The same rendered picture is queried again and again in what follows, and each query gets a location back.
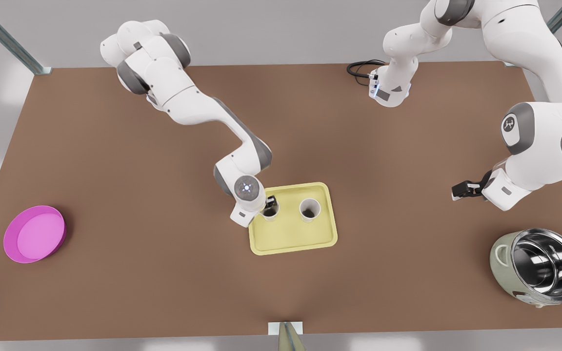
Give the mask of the green pot with steel inside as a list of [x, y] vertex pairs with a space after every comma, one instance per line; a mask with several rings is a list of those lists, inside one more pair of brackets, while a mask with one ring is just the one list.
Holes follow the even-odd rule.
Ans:
[[542, 228], [509, 233], [490, 251], [498, 285], [537, 308], [562, 304], [562, 235]]

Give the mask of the yellow rectangular tray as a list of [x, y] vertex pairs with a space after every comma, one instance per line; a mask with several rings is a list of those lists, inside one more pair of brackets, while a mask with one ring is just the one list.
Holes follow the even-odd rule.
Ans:
[[[251, 251], [257, 255], [331, 247], [338, 240], [329, 188], [323, 182], [266, 188], [280, 209], [271, 221], [259, 215], [248, 227]], [[303, 218], [303, 203], [314, 200], [320, 212]]]

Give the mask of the pink round plate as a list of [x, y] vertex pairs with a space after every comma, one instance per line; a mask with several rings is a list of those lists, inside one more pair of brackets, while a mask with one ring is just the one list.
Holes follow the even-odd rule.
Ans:
[[66, 231], [58, 209], [37, 205], [11, 220], [4, 234], [3, 249], [14, 262], [31, 264], [55, 253], [64, 243]]

